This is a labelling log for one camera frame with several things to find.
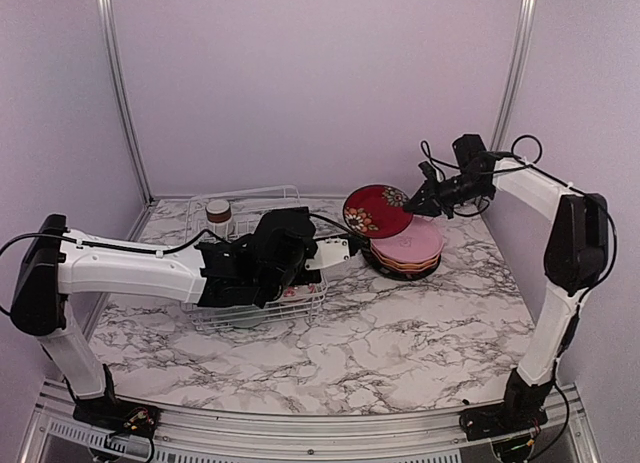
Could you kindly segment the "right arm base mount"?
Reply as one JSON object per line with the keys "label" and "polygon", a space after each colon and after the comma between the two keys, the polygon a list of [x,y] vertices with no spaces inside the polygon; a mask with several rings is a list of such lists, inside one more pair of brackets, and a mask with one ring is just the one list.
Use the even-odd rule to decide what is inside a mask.
{"label": "right arm base mount", "polygon": [[547,422],[548,416],[543,408],[534,408],[516,416],[509,416],[504,403],[469,407],[459,415],[459,426],[468,441],[529,430]]}

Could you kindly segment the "pink plate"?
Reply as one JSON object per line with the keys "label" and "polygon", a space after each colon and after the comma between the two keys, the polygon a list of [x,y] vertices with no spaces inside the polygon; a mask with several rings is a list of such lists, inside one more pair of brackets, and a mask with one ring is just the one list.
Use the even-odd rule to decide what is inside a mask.
{"label": "pink plate", "polygon": [[417,264],[438,256],[444,239],[432,221],[415,218],[401,233],[371,242],[376,252],[399,263]]}

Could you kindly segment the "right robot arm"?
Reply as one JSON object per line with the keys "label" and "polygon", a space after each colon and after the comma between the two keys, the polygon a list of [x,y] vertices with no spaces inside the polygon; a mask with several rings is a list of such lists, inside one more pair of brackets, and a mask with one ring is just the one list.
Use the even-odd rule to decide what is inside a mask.
{"label": "right robot arm", "polygon": [[512,371],[495,421],[515,431],[541,407],[556,379],[559,359],[571,344],[587,294],[609,260],[609,222],[605,199],[584,193],[533,164],[502,160],[496,169],[466,168],[439,180],[435,167],[419,165],[424,182],[406,204],[407,212],[451,217],[454,208],[478,197],[506,192],[551,223],[543,267],[546,290],[542,310],[525,355]]}

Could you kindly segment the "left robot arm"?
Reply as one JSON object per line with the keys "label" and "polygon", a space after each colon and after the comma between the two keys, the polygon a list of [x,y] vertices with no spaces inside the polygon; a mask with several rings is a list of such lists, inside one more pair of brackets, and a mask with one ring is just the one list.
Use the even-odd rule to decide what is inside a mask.
{"label": "left robot arm", "polygon": [[133,245],[67,228],[63,215],[47,217],[23,257],[6,314],[21,332],[39,339],[69,384],[76,402],[106,428],[125,421],[109,370],[77,327],[66,299],[76,293],[149,296],[200,308],[262,308],[281,297],[317,246],[305,216],[265,215],[254,232],[228,242],[194,237],[178,246]]}

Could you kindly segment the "yellow polka dot plate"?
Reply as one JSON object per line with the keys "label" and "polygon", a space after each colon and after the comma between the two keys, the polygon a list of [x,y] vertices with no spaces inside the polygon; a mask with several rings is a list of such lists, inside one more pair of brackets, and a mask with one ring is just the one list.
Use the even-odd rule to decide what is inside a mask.
{"label": "yellow polka dot plate", "polygon": [[371,249],[371,253],[373,256],[385,267],[393,269],[394,271],[399,271],[402,273],[419,273],[437,266],[440,262],[440,255],[431,258],[429,260],[425,260],[420,263],[404,263],[400,262],[386,256],[381,255],[375,249]]}

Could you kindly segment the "red patterned white bowl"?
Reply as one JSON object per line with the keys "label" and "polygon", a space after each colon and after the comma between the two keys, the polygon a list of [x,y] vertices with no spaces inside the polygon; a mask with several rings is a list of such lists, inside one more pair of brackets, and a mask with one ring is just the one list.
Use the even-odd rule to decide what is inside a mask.
{"label": "red patterned white bowl", "polygon": [[305,284],[299,286],[290,286],[282,294],[282,302],[291,303],[298,301],[306,301],[317,292],[316,284]]}

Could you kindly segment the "dark brown plate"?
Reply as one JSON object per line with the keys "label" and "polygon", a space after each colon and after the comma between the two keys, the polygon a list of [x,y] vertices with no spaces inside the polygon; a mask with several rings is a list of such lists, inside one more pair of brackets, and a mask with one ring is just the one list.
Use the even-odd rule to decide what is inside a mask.
{"label": "dark brown plate", "polygon": [[413,215],[404,210],[408,201],[406,193],[396,187],[366,185],[346,198],[342,214],[354,232],[371,239],[384,239],[401,233],[412,222]]}

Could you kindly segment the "maroon polka dot plate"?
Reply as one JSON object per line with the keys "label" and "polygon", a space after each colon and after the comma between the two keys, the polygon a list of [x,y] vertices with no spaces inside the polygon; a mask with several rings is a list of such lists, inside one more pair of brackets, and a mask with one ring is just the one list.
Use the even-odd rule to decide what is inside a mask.
{"label": "maroon polka dot plate", "polygon": [[369,265],[381,272],[397,273],[402,275],[416,275],[419,273],[435,270],[441,262],[441,257],[432,258],[421,264],[414,263],[394,263],[391,260],[381,260],[373,253],[365,253],[364,259]]}

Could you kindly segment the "black striped plate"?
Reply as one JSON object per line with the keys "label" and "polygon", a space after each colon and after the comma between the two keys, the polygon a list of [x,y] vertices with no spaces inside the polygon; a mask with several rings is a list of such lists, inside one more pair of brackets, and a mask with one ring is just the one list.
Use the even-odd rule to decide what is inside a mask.
{"label": "black striped plate", "polygon": [[370,248],[363,248],[361,254],[370,268],[379,275],[395,281],[417,281],[427,278],[439,268],[441,263],[441,257],[438,257],[433,265],[421,271],[400,271],[383,264]]}

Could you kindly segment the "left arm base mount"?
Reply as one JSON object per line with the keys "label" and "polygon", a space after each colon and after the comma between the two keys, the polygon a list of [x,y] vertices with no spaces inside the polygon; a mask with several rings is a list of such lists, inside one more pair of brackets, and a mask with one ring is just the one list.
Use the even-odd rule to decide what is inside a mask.
{"label": "left arm base mount", "polygon": [[160,409],[128,400],[79,400],[73,418],[77,421],[110,430],[116,435],[154,436]]}

